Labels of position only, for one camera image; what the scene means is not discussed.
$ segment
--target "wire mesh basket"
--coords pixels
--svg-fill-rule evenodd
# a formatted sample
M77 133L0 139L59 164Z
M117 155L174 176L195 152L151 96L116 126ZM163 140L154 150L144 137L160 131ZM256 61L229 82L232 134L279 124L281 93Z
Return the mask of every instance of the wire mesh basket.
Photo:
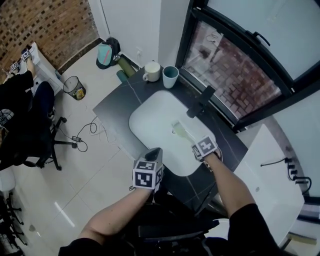
M64 82L63 91L77 101L82 100L87 92L77 76L71 76Z

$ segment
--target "white mug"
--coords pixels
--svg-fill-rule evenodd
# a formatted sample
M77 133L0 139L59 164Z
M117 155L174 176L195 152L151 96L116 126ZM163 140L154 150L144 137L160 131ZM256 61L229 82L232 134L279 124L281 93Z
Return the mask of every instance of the white mug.
M160 69L160 64L155 61L147 63L144 66L144 75L142 79L149 82L158 81L160 78Z
M163 85L165 88L170 89L174 86L179 76L179 70L175 66L166 66L162 70Z

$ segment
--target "person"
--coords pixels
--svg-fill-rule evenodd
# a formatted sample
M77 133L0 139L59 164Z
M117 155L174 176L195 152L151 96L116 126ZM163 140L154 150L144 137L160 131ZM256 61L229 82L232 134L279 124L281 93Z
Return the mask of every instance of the person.
M9 132L21 129L22 124L42 124L54 116L54 91L46 81L42 82L32 99L31 91L36 76L35 66L29 57L27 71L23 74L12 72L10 78L0 85L0 125Z
M228 240L201 236L189 239L187 243L177 241L175 247L168 248L160 246L159 243L151 247L153 251L143 250L143 248L150 248L150 244L147 243L142 244L140 250L137 251L136 245L129 242L128 244L134 249L126 251L126 247L120 243L125 237L123 232L128 231L135 217L143 213L145 202L152 193L149 189L136 188L118 202L94 215L85 225L78 239L60 248L59 256L281 255L282 252L275 243L245 183L231 172L214 153L207 155L204 160L213 170L218 192L229 217ZM159 191L155 193L156 202L158 193Z

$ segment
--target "black backpack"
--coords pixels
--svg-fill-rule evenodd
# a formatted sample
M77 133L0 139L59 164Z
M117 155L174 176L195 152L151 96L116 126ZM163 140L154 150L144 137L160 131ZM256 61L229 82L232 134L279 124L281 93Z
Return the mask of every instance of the black backpack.
M109 37L105 42L100 43L98 46L98 56L95 62L96 65L102 70L116 65L117 62L114 58L119 52L120 44L118 40L113 37Z

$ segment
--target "green cylinder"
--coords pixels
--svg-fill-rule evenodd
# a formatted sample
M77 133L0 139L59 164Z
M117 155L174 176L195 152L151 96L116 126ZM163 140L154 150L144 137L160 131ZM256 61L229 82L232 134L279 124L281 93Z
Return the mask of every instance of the green cylinder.
M122 70L124 71L124 73L128 76L128 77L132 77L136 71L134 70L134 68L126 61L125 58L120 58L118 60L118 64L119 66L122 68Z
M123 83L124 81L127 81L127 79L128 79L127 75L125 74L125 72L123 70L119 70L116 73L116 76L120 79L121 83Z

